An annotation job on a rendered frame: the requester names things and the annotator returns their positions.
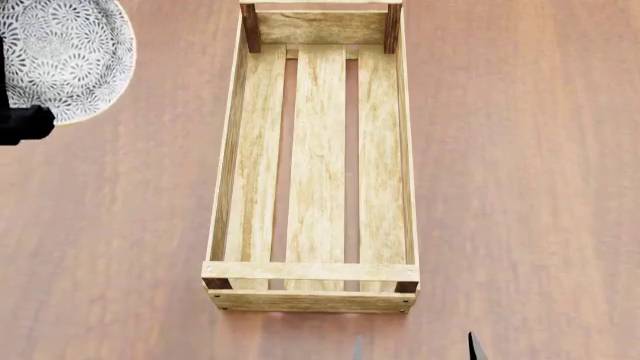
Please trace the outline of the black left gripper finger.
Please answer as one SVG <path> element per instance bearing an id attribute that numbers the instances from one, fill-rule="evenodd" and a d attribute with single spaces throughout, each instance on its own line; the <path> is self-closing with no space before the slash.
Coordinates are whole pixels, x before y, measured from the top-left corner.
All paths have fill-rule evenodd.
<path id="1" fill-rule="evenodd" d="M 8 108 L 4 39 L 0 36 L 0 108 Z"/>

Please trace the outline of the grey floral patterned bowl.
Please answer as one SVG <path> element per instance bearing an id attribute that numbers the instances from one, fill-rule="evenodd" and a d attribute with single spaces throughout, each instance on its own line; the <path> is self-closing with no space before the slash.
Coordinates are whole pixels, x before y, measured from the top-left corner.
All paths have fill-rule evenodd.
<path id="1" fill-rule="evenodd" d="M 132 23 L 118 0 L 0 0 L 11 106 L 49 108 L 58 126 L 103 113 L 136 66 Z"/>

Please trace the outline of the light wooden slatted crate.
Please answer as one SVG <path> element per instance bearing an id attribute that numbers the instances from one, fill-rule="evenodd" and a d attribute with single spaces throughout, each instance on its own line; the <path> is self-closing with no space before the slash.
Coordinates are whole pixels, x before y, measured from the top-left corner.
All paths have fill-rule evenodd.
<path id="1" fill-rule="evenodd" d="M 226 311 L 420 290 L 403 0 L 239 0 L 202 283 Z"/>

